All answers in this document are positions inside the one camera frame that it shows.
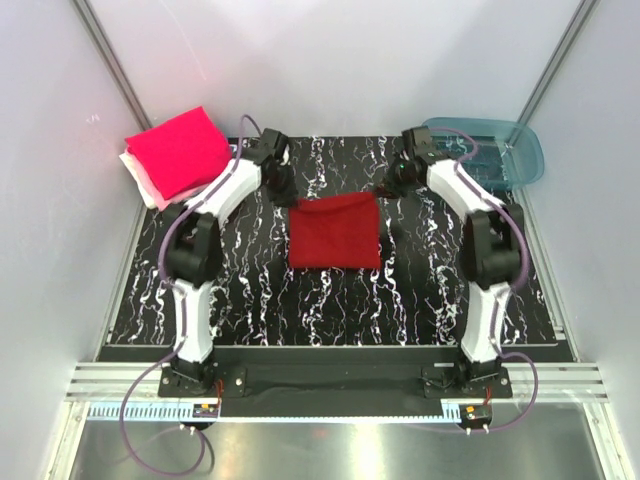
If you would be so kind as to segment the dark red t-shirt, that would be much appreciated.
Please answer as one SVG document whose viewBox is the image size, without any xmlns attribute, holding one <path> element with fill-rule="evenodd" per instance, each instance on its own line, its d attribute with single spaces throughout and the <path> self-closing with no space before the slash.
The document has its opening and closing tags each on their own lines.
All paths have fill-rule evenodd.
<svg viewBox="0 0 640 480">
<path fill-rule="evenodd" d="M 371 192 L 301 199 L 289 210 L 294 269 L 379 269 L 380 212 Z"/>
</svg>

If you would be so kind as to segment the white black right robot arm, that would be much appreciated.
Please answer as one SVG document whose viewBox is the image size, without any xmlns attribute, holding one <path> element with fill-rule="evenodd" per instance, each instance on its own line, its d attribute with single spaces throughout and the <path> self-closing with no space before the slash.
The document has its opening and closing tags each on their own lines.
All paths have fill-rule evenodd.
<svg viewBox="0 0 640 480">
<path fill-rule="evenodd" d="M 522 207 L 499 200 L 463 167 L 478 153 L 476 141 L 459 130 L 436 131 L 464 138 L 471 150 L 453 159 L 437 147 L 428 127 L 406 129 L 403 148 L 394 154 L 376 195 L 398 199 L 425 187 L 462 221 L 460 263 L 469 290 L 466 326 L 454 366 L 425 384 L 441 391 L 456 388 L 472 397 L 499 379 L 501 329 L 512 291 L 527 281 L 530 255 Z"/>
</svg>

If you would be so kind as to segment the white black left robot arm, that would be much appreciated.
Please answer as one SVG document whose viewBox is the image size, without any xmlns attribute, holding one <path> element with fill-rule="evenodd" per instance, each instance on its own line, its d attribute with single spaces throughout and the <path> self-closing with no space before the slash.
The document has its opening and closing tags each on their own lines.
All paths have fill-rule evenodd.
<svg viewBox="0 0 640 480">
<path fill-rule="evenodd" d="M 216 382 L 210 297 L 224 259 L 221 230 L 261 188 L 277 207 L 296 204 L 290 139 L 273 129 L 264 130 L 253 146 L 239 142 L 236 156 L 218 178 L 194 198 L 165 210 L 170 226 L 158 269 L 171 286 L 176 311 L 176 341 L 167 362 L 171 374 L 196 396 L 208 394 Z"/>
</svg>

